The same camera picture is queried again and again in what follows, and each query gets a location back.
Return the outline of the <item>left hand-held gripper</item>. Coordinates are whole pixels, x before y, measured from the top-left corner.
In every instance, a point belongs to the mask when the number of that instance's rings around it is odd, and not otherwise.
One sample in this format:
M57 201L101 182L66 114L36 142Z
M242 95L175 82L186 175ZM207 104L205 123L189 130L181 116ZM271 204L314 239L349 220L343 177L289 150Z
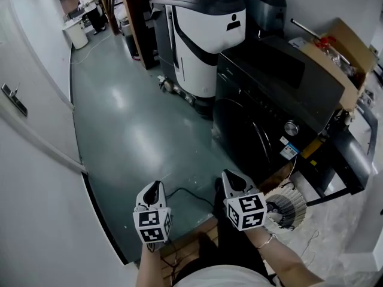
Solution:
M165 188L162 181L146 185L136 197L136 205L166 205ZM153 210L142 210L133 213L135 229L141 242L166 242L172 226L171 208L163 207Z

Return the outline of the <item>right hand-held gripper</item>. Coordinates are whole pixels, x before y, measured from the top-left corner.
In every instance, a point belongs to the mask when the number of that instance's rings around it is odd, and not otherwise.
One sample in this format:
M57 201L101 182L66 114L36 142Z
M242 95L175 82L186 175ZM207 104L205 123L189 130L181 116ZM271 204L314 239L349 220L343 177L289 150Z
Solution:
M259 193L253 180L235 170L224 169L222 181L226 198L226 216L238 231L262 227L267 206L265 195Z

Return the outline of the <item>person's right forearm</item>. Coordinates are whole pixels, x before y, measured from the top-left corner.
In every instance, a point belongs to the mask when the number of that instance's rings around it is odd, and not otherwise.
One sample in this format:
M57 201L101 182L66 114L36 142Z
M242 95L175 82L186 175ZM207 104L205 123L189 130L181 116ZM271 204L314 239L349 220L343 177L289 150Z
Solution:
M246 230L245 234L285 287L311 287L324 282L308 270L293 250L263 227Z

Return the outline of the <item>white room door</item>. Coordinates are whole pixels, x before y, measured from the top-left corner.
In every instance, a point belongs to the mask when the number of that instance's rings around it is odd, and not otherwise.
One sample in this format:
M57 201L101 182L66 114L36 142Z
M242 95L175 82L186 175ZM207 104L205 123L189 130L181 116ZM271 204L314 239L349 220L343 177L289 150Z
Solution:
M3 94L19 87L25 117ZM46 71L26 37L11 0L0 0L0 117L52 159L86 172L78 150L74 106Z

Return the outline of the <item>wooden slat board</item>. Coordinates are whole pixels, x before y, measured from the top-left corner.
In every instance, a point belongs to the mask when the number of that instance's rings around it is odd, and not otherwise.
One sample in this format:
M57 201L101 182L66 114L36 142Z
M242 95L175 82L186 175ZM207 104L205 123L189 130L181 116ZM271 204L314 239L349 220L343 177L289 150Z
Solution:
M205 233L217 245L217 220L210 218L185 236L172 240L160 250L165 287L171 287L173 279L180 270L199 256L198 235L200 233Z

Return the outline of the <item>blue white label sticker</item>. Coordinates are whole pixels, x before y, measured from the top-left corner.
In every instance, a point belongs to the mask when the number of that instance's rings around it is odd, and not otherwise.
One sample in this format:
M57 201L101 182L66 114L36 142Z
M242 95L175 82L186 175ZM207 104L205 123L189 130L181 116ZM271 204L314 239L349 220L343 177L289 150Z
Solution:
M280 152L280 155L283 156L286 160L290 161L295 156L297 156L299 153L299 150L292 145L291 143L288 143Z

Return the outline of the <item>yellow plastic object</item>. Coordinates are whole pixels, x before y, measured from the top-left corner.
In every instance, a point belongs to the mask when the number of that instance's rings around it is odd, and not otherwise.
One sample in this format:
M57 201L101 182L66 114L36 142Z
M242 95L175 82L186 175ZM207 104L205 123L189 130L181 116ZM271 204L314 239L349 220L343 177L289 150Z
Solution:
M317 166L322 158L324 142L319 138L314 139L302 152L301 157L305 163Z

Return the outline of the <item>white paper packet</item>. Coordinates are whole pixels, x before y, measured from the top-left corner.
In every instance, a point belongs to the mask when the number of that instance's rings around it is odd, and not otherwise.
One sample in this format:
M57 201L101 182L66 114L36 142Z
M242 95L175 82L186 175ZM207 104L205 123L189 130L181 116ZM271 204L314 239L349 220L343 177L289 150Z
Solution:
M301 50L308 42L302 37L297 37L289 40L288 43L294 48Z

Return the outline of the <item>clear plastic bag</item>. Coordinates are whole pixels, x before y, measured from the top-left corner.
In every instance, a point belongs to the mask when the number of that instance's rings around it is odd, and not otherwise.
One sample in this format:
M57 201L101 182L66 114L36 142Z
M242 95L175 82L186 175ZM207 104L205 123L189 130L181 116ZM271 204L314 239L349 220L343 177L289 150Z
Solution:
M325 45L323 52L346 76L353 77L355 75L355 68L347 64L347 62L341 58L341 55L331 46Z

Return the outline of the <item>white grey cleaning robot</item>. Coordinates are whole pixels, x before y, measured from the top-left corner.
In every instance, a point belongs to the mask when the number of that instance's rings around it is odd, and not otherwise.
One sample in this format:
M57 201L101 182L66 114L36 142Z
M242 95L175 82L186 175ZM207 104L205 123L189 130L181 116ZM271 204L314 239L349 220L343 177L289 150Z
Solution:
M151 0L151 18L164 79L202 116L211 117L219 54L242 43L243 0Z

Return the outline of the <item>red ribbon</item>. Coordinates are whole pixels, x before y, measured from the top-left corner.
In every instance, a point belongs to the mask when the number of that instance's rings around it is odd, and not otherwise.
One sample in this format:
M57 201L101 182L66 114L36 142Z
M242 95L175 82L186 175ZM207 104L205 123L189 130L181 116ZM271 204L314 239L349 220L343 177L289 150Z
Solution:
M336 43L336 38L332 36L324 36L324 37L319 37L319 38L314 38L313 43L315 44L316 47L319 49L325 49L325 48L330 48L334 43Z

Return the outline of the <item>metal rod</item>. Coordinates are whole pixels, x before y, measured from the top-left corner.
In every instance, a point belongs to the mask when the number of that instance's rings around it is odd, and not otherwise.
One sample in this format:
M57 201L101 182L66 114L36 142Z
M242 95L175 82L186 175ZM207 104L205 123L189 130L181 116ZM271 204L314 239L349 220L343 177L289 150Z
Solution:
M306 33L310 34L314 38L319 39L319 40L321 39L321 37L318 34L316 34L314 31L308 29L307 27L305 27L304 25L302 25L299 22L295 21L294 19L290 19L290 22L292 24L294 24L295 26L299 27L300 29L304 30Z

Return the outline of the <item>dark grey cleaning robot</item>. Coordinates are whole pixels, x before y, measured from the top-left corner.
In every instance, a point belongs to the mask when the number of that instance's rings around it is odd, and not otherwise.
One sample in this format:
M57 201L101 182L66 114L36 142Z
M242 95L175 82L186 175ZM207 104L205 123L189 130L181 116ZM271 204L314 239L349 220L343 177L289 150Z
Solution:
M284 37L287 11L286 0L244 0L247 15L247 34L262 39Z

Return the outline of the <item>white round cabinet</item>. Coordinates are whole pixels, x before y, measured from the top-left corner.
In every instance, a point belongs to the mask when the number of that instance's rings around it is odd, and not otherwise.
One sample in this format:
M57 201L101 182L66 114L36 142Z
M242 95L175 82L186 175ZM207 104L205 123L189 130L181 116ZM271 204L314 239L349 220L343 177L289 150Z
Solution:
M82 19L72 19L67 21L62 29L69 37L76 50L85 47L89 43L83 27Z

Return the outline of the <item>open brown cardboard box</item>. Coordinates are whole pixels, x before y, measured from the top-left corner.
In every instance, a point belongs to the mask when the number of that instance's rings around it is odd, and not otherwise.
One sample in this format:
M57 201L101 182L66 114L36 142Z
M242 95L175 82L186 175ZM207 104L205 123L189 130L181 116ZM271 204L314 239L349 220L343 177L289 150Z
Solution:
M346 73L332 62L330 57L325 55L313 40L303 40L303 43L298 46L298 50L323 68L330 77L344 87L340 106L344 110L351 112L364 90L368 74L376 66L376 57L358 35L339 18L334 20L330 29L321 37L327 38L329 44L350 62L351 66L356 70L356 78L348 78Z

